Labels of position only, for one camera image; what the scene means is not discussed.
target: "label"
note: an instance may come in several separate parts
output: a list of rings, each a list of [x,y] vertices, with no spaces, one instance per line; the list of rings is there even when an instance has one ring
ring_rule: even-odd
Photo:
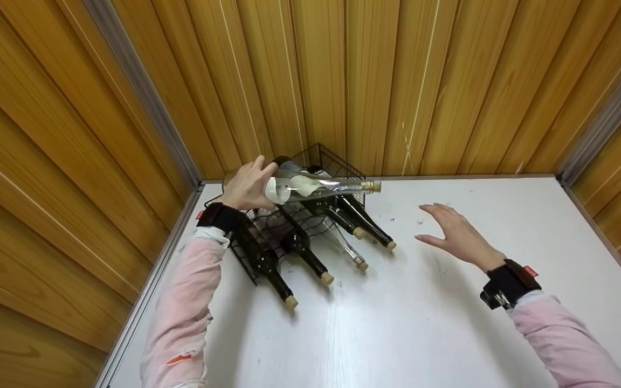
[[[538,276],[538,272],[534,271],[533,268],[528,267],[527,265],[525,265],[524,269],[528,272],[528,275],[531,275],[533,277]]]

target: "metal corner trim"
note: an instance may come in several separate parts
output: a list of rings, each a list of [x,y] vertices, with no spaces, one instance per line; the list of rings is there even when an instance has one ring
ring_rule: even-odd
[[[160,133],[160,138],[162,138],[172,158],[182,174],[191,183],[191,186],[197,187],[202,180],[200,172],[185,147],[182,136],[169,115],[155,84],[143,66],[140,56],[135,51],[128,33],[123,28],[111,0],[82,1],[138,99],[143,104],[148,117],[153,122],[157,132]]]

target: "pink shirt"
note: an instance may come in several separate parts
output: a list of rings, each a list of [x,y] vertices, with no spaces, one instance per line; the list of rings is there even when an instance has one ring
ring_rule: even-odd
[[[208,306],[222,278],[220,262],[229,241],[219,229],[197,228],[157,299],[148,332],[143,388],[201,388]],[[621,371],[576,315],[557,298],[533,292],[509,312],[560,387],[621,387]]]

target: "wine rack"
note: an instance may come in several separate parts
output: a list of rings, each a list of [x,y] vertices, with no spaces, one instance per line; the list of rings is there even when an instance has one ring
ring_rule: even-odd
[[[361,174],[352,165],[348,164],[346,160],[338,157],[335,153],[328,150],[320,143],[316,143],[306,150],[296,154],[291,158],[296,164],[308,167],[309,165],[319,165],[328,174],[333,177],[340,177],[345,179],[365,180],[365,175]],[[365,204],[364,195],[355,195],[360,204]],[[205,202],[205,207],[209,206],[216,199],[213,198],[210,201]],[[314,236],[328,232],[328,226],[333,226],[334,221],[325,216],[314,216],[308,209],[306,209],[299,202],[287,202],[283,205],[284,210],[289,213],[295,221],[303,227],[311,238]],[[246,212],[246,215],[256,224],[261,231],[263,238],[268,241],[269,245],[279,256],[279,262],[284,261],[288,253],[284,251],[279,245],[281,236],[287,231],[291,230],[291,224],[284,218],[279,210],[267,211],[265,209],[254,209]],[[234,256],[246,271],[246,274],[251,278],[251,281],[257,285],[256,279],[259,277],[258,273],[249,264],[246,255],[243,253],[241,247],[232,241],[230,245]]]

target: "white tabletop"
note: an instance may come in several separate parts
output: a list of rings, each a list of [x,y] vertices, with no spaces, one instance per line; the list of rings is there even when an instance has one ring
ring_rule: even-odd
[[[219,184],[205,187],[180,246],[195,214],[220,192]],[[430,202],[453,206],[493,246],[536,270],[544,290],[581,317],[621,366],[621,268],[554,179],[405,180],[386,181],[382,193],[367,197],[367,211],[397,241],[394,254],[349,240],[369,263],[367,275],[320,244],[313,250],[335,276],[330,287],[295,260],[282,264],[299,301],[295,314],[264,280],[255,287],[227,251],[210,305],[210,386],[556,386],[507,314],[478,298],[486,276],[413,238],[441,236],[417,208]],[[155,299],[112,388],[140,386]]]

